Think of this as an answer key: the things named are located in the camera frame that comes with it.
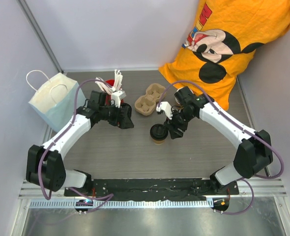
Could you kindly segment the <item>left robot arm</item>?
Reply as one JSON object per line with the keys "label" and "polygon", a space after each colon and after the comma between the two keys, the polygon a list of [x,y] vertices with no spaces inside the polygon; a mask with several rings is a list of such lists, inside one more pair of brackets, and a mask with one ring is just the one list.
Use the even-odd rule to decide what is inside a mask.
{"label": "left robot arm", "polygon": [[26,180],[45,189],[57,192],[61,188],[75,188],[81,196],[92,192],[91,175],[78,170],[66,170],[63,160],[73,145],[95,124],[104,120],[120,129],[134,128],[132,108],[122,100],[123,90],[111,94],[92,91],[75,116],[53,138],[41,146],[33,145],[28,151]]}

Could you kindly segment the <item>light blue paper bag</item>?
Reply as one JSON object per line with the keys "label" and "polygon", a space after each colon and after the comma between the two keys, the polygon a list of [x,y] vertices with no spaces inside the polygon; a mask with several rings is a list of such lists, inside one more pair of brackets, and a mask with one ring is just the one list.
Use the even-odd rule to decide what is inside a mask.
{"label": "light blue paper bag", "polygon": [[29,104],[53,131],[59,132],[72,118],[74,104],[77,104],[77,107],[84,105],[86,97],[79,88],[79,83],[62,73],[51,78],[43,74],[47,81],[36,89],[28,81],[33,72],[43,73],[41,70],[32,70],[26,75],[27,84],[35,91]]}

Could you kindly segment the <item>brown paper cup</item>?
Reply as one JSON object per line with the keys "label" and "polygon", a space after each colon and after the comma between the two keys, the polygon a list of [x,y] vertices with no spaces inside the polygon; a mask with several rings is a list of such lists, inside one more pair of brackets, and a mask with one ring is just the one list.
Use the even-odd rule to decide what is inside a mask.
{"label": "brown paper cup", "polygon": [[164,143],[165,140],[156,140],[156,139],[152,139],[153,142],[156,144],[156,145],[161,145]]}

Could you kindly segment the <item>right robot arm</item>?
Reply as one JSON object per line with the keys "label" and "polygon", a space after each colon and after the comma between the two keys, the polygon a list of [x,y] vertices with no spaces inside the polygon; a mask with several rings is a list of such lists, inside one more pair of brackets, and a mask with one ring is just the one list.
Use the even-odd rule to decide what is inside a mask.
{"label": "right robot arm", "polygon": [[270,135],[256,131],[223,110],[208,95],[195,95],[188,87],[175,93],[180,108],[174,110],[169,102],[159,102],[158,113],[165,113],[164,128],[172,139],[181,138],[188,123],[194,118],[210,124],[224,135],[236,148],[233,162],[217,170],[210,176],[210,190],[215,194],[223,193],[231,182],[250,179],[273,161]]}

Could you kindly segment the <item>black coffee cup lid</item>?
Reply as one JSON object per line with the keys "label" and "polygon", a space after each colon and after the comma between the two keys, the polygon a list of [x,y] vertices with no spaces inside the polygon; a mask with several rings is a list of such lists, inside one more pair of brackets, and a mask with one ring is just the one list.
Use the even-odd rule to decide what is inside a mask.
{"label": "black coffee cup lid", "polygon": [[168,136],[168,129],[163,124],[155,124],[150,129],[150,136],[156,141],[163,141]]}

